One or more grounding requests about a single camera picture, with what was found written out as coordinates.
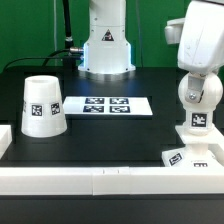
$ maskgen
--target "green background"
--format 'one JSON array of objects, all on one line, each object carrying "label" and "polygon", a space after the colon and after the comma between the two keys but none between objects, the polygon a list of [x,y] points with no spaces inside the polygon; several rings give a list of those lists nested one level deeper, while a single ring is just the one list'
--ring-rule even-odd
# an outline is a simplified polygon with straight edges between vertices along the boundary
[{"label": "green background", "polygon": [[[57,47],[64,48],[62,0],[57,1]],[[177,66],[178,45],[168,46],[164,27],[167,20],[182,18],[190,0],[139,0],[144,67]],[[75,46],[89,36],[89,1],[70,0]],[[141,65],[136,1],[127,0],[126,38],[133,46],[133,63]],[[54,52],[54,0],[0,1],[0,71],[21,57],[47,56]],[[39,65],[40,61],[13,65]]]}]

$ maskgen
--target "cable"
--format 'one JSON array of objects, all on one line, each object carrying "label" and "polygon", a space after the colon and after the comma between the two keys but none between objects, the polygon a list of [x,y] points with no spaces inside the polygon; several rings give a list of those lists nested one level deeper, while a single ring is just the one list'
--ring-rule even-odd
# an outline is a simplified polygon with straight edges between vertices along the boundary
[{"label": "cable", "polygon": [[54,50],[58,50],[57,39],[57,0],[54,0]]},{"label": "cable", "polygon": [[46,66],[46,64],[48,63],[48,61],[54,57],[55,55],[58,55],[60,53],[64,53],[64,52],[69,52],[70,50],[69,49],[62,49],[62,50],[58,50],[58,51],[55,51],[53,53],[51,53],[50,55],[48,55],[48,57],[44,60],[44,63],[42,64],[42,66]]},{"label": "cable", "polygon": [[70,48],[74,46],[74,42],[72,39],[72,30],[71,30],[71,22],[70,22],[70,9],[69,9],[69,1],[63,0],[63,8],[64,8],[64,20],[65,20],[65,48]]},{"label": "cable", "polygon": [[136,3],[136,16],[137,16],[137,23],[138,23],[138,38],[139,38],[139,46],[140,46],[141,66],[144,67],[144,63],[143,63],[143,46],[142,46],[142,31],[141,31],[141,20],[140,20],[140,10],[139,10],[139,0],[136,0],[135,3]]},{"label": "cable", "polygon": [[9,63],[7,63],[5,65],[5,67],[3,68],[3,72],[6,71],[6,69],[13,63],[17,62],[17,61],[25,61],[25,60],[43,60],[43,59],[53,59],[53,60],[62,60],[64,57],[25,57],[25,58],[18,58],[15,59],[13,61],[10,61]]}]

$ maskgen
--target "upside-down cup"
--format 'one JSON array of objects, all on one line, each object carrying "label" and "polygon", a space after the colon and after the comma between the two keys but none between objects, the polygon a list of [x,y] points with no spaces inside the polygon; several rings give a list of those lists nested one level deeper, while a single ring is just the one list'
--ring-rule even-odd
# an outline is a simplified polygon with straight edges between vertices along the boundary
[{"label": "upside-down cup", "polygon": [[45,138],[59,135],[66,129],[58,78],[47,75],[26,78],[22,133]]}]

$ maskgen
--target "black cable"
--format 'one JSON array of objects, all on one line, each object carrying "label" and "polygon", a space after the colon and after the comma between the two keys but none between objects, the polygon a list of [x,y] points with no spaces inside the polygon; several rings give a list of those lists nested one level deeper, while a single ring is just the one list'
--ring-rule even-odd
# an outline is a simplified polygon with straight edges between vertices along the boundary
[{"label": "black cable", "polygon": [[144,67],[143,64],[143,46],[142,46],[142,31],[141,31],[141,19],[140,19],[140,10],[139,10],[139,0],[136,0],[136,16],[138,23],[138,38],[139,38],[139,46],[140,46],[140,57],[141,57],[141,66]]},{"label": "black cable", "polygon": [[69,11],[69,1],[63,0],[64,8],[64,20],[65,20],[65,48],[70,48],[74,45],[72,39],[71,22],[70,22],[70,11]]},{"label": "black cable", "polygon": [[25,58],[18,58],[15,59],[13,61],[10,61],[9,63],[7,63],[5,65],[5,67],[3,68],[3,72],[13,63],[17,62],[17,61],[25,61],[25,60],[43,60],[43,59],[53,59],[53,60],[62,60],[64,59],[64,57],[25,57]]},{"label": "black cable", "polygon": [[62,49],[62,50],[58,50],[58,51],[55,51],[53,53],[51,53],[50,55],[47,56],[47,58],[44,60],[42,66],[46,66],[46,64],[48,63],[48,61],[54,57],[55,55],[58,55],[58,54],[61,54],[61,53],[65,53],[65,52],[69,52],[70,50],[69,49]]}]

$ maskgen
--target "table surface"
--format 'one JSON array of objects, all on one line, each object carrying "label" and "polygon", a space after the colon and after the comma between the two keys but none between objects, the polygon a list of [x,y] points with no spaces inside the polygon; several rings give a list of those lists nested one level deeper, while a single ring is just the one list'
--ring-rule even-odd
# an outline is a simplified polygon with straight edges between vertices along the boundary
[{"label": "table surface", "polygon": [[[0,75],[0,124],[13,142],[1,167],[163,166],[164,150],[182,147],[175,125],[185,112],[177,96],[186,72],[137,68],[134,77],[94,81],[61,67],[8,69]],[[66,115],[68,130],[51,138],[21,133],[25,78],[53,75],[66,96],[147,97],[153,116]],[[214,116],[223,132],[223,99]],[[1,196],[1,223],[222,223],[223,195]]]}]

